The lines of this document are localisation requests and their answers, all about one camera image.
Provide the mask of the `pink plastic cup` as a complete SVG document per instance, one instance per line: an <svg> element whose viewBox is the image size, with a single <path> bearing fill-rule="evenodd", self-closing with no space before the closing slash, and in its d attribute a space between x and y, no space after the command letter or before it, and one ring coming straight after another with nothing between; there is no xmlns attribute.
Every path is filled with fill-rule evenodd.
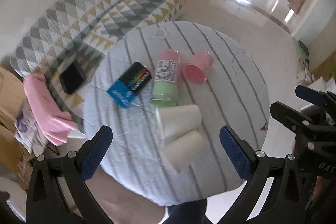
<svg viewBox="0 0 336 224"><path fill-rule="evenodd" d="M198 51L183 64L183 74L190 81L202 84L214 64L214 58L208 51Z"/></svg>

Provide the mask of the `cardboard box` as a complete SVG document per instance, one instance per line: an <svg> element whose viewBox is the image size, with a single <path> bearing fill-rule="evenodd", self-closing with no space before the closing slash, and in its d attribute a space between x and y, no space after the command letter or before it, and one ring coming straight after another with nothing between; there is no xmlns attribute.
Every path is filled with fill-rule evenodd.
<svg viewBox="0 0 336 224"><path fill-rule="evenodd" d="M15 175L23 190L29 187L32 156L15 139L14 122L25 98L21 80L1 67L1 164Z"/></svg>

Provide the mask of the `striped light blue tablecloth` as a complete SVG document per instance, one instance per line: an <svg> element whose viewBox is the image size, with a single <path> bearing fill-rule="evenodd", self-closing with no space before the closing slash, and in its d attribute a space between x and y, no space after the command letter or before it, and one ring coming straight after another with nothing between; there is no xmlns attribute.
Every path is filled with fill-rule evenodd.
<svg viewBox="0 0 336 224"><path fill-rule="evenodd" d="M163 140L156 108L150 103L152 83L125 109L108 94L132 63L153 71L159 54L167 49L178 51L185 59L200 51L214 58L205 83L181 79L179 103L200 108L199 131L209 144L181 172L174 171L159 152ZM160 206L202 200L238 188L243 181L220 143L220 129L231 126L240 138L260 149L268 121L268 89L255 62L225 34L187 21L129 32L97 68L84 104L88 138L104 125L113 131L102 169L125 188Z"/></svg>

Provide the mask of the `printed paper bag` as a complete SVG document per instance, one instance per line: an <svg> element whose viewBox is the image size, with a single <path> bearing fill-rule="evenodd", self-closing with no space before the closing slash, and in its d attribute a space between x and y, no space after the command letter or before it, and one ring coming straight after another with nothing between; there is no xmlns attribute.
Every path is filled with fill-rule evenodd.
<svg viewBox="0 0 336 224"><path fill-rule="evenodd" d="M43 154L48 140L41 132L27 99L22 102L14 125L16 128L14 137L28 153L35 156Z"/></svg>

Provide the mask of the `black tablet on sofa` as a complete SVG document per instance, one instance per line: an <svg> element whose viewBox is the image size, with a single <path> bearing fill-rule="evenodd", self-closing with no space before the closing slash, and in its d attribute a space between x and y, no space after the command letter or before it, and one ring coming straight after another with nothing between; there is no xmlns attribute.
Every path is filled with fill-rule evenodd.
<svg viewBox="0 0 336 224"><path fill-rule="evenodd" d="M73 61L70 65L68 65L59 77L61 86L66 94L72 94L78 90L78 88L84 84L86 79L87 76L77 61Z"/></svg>

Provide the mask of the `pink green wipes canister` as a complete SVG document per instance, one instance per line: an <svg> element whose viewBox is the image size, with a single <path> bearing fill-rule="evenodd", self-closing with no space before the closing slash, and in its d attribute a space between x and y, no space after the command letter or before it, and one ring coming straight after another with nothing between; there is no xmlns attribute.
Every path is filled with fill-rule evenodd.
<svg viewBox="0 0 336 224"><path fill-rule="evenodd" d="M177 106L181 54L176 50L163 50L158 58L150 103L156 107Z"/></svg>

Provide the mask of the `black blue marker box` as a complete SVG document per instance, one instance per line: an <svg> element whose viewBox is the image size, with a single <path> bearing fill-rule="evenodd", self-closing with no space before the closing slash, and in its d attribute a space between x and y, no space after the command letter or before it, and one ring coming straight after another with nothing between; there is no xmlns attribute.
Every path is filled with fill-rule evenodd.
<svg viewBox="0 0 336 224"><path fill-rule="evenodd" d="M126 109L151 79L150 71L141 63L134 62L112 84L107 93L118 106Z"/></svg>

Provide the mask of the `triangle patterned sofa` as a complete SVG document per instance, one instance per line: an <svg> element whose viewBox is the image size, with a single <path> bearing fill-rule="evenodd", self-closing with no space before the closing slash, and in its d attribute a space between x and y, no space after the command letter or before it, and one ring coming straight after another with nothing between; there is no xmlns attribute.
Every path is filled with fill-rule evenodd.
<svg viewBox="0 0 336 224"><path fill-rule="evenodd" d="M58 0L34 23L10 59L22 77L42 73L61 110L83 130L84 99L95 70L124 36L134 29L177 19L183 0ZM87 81L72 94L60 75L77 61Z"/></svg>

